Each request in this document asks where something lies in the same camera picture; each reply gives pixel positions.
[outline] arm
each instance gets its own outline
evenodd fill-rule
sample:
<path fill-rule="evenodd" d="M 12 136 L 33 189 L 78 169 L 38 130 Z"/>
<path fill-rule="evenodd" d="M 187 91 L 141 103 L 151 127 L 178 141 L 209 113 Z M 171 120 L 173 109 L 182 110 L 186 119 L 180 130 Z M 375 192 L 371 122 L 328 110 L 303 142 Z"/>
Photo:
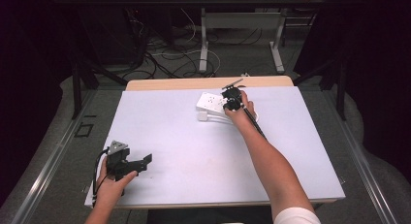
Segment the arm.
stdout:
<path fill-rule="evenodd" d="M 101 185 L 97 192 L 96 204 L 88 215 L 85 221 L 86 224 L 108 223 L 111 211 L 120 199 L 123 189 L 137 176 L 137 172 L 133 171 L 121 180 L 114 181 L 113 177 L 107 176 L 106 162 L 107 158 L 103 160 L 100 175 L 97 179 L 97 186 Z"/>
<path fill-rule="evenodd" d="M 242 103 L 254 114 L 254 105 L 241 91 Z M 314 212 L 296 173 L 287 159 L 255 129 L 243 109 L 225 110 L 242 134 L 257 175 L 271 204 L 272 219 L 285 208 L 299 207 Z"/>

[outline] black curtain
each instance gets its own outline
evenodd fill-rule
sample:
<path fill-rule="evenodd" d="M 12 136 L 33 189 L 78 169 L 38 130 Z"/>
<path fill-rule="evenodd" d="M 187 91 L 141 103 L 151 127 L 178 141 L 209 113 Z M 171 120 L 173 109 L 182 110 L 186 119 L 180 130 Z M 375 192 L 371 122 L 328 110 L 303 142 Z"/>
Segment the black curtain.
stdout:
<path fill-rule="evenodd" d="M 370 0 L 352 10 L 320 11 L 295 71 L 301 75 L 347 55 L 347 93 L 364 119 L 364 147 L 411 181 L 410 0 Z M 346 39 L 354 29 L 354 39 Z M 321 73 L 327 76 L 331 68 Z"/>
<path fill-rule="evenodd" d="M 2 0 L 0 26 L 2 205 L 54 118 L 71 67 L 42 0 Z"/>

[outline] wooden table edge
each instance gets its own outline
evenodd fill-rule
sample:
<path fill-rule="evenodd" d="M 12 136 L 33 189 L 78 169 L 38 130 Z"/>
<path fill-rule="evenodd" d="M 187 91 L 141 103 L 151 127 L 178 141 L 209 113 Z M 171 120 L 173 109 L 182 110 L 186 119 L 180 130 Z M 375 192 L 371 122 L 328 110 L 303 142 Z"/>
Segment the wooden table edge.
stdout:
<path fill-rule="evenodd" d="M 183 90 L 222 88 L 234 81 L 243 79 L 236 86 L 294 86 L 287 76 L 271 77 L 226 77 L 226 78 L 199 78 L 199 79 L 163 79 L 163 80 L 131 80 L 127 83 L 126 91 L 139 90 Z"/>

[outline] finger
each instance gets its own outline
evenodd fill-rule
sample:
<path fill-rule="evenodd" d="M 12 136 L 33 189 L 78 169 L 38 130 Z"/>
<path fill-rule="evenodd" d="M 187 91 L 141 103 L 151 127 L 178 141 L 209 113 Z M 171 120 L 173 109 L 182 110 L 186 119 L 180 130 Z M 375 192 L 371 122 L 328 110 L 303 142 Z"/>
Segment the finger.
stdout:
<path fill-rule="evenodd" d="M 137 176 L 137 171 L 133 171 L 129 174 L 127 174 L 125 177 L 123 177 L 121 180 L 118 181 L 119 184 L 121 184 L 122 187 L 125 187 L 133 178 Z"/>
<path fill-rule="evenodd" d="M 241 101 L 242 104 L 248 104 L 248 97 L 247 97 L 247 93 L 245 93 L 245 91 L 241 90 Z"/>
<path fill-rule="evenodd" d="M 254 116 L 254 118 L 256 118 L 256 112 L 254 111 L 254 102 L 249 101 L 248 102 L 248 110 L 251 112 L 251 114 Z"/>

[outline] forearm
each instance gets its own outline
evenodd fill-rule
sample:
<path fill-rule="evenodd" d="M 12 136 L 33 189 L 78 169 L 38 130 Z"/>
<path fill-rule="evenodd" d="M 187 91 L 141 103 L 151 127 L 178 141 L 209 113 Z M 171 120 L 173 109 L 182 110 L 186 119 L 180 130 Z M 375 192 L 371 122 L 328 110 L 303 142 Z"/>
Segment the forearm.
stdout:
<path fill-rule="evenodd" d="M 96 206 L 88 215 L 85 224 L 109 223 L 112 208 Z"/>
<path fill-rule="evenodd" d="M 312 210 L 287 159 L 255 129 L 251 122 L 243 121 L 235 125 L 244 138 L 257 175 L 267 191 L 273 217 L 288 207 Z"/>

